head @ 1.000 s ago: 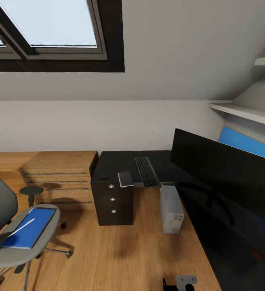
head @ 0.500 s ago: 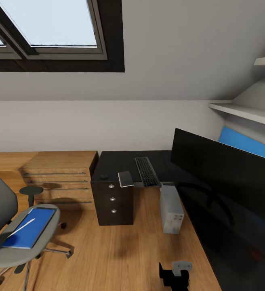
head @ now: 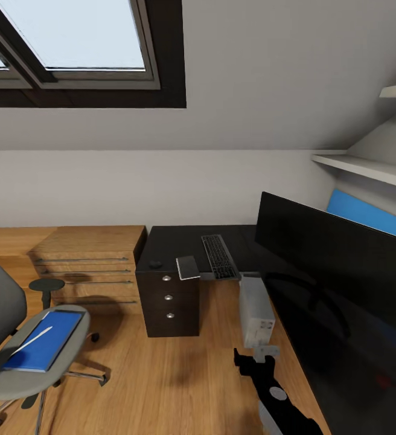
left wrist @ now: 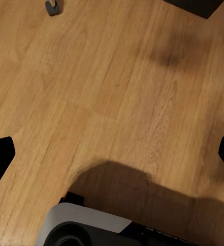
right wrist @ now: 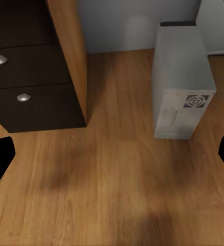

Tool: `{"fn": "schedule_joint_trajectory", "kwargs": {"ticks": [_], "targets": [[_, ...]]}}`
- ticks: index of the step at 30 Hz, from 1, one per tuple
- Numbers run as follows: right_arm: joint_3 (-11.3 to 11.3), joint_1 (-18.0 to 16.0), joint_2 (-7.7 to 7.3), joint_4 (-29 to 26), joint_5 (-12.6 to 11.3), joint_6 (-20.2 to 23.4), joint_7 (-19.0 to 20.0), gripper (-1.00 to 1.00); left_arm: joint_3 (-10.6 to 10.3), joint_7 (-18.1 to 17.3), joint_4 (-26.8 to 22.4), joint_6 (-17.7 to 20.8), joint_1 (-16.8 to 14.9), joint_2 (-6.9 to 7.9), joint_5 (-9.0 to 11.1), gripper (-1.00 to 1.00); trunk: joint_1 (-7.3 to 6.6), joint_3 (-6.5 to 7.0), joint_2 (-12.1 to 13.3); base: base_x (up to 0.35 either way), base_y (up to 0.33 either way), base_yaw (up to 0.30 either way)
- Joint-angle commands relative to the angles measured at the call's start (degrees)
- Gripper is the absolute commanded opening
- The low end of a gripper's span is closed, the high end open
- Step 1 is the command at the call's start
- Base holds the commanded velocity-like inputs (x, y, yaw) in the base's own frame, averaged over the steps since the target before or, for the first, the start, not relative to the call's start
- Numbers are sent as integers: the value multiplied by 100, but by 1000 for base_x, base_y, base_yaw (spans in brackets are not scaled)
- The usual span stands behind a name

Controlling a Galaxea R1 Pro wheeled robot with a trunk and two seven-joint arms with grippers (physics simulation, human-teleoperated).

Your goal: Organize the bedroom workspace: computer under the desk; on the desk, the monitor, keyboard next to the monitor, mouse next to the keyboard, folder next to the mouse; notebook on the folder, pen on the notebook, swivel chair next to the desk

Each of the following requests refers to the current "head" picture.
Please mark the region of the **folder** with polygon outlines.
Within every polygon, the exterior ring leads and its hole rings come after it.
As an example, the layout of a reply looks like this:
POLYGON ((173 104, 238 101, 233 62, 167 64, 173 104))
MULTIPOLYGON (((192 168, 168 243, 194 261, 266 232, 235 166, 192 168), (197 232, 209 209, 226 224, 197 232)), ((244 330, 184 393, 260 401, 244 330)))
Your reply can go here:
POLYGON ((22 370, 23 372, 46 373, 80 319, 81 314, 49 311, 19 348, 39 336, 43 330, 48 327, 50 329, 14 353, 3 365, 3 368, 19 372, 22 370))

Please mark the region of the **monitor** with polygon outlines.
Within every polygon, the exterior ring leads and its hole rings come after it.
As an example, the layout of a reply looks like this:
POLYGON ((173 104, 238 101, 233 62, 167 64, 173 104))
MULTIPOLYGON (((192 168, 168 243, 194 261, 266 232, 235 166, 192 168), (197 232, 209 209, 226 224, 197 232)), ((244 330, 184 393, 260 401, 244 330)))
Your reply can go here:
POLYGON ((316 285, 278 272, 313 288, 329 287, 396 329, 396 235, 263 192, 254 241, 317 280, 316 285))

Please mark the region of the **desktop computer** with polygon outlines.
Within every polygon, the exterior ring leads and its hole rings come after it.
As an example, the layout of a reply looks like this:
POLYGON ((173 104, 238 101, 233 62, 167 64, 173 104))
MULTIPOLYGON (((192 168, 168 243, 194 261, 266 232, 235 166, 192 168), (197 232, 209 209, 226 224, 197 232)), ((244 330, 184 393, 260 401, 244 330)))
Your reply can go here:
POLYGON ((238 307, 244 348, 269 345, 276 319, 260 275, 242 275, 238 307))

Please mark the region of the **notebook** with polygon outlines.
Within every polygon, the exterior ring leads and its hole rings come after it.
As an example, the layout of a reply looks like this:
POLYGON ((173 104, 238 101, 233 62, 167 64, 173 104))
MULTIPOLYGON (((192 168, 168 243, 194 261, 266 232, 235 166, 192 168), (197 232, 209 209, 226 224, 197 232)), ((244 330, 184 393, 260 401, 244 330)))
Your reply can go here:
POLYGON ((177 258, 177 265, 181 280, 199 278, 198 270, 194 256, 177 258))

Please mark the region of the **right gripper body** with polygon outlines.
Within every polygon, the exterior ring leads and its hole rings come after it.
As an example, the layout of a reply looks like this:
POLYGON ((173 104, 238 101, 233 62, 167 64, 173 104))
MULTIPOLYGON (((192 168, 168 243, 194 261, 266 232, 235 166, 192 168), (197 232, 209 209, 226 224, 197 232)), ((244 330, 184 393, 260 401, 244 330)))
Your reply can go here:
POLYGON ((266 358, 265 364, 257 363, 253 356, 239 355, 240 366, 239 371, 241 376, 250 376, 255 385, 255 379, 260 373, 274 374, 274 361, 272 358, 266 358))

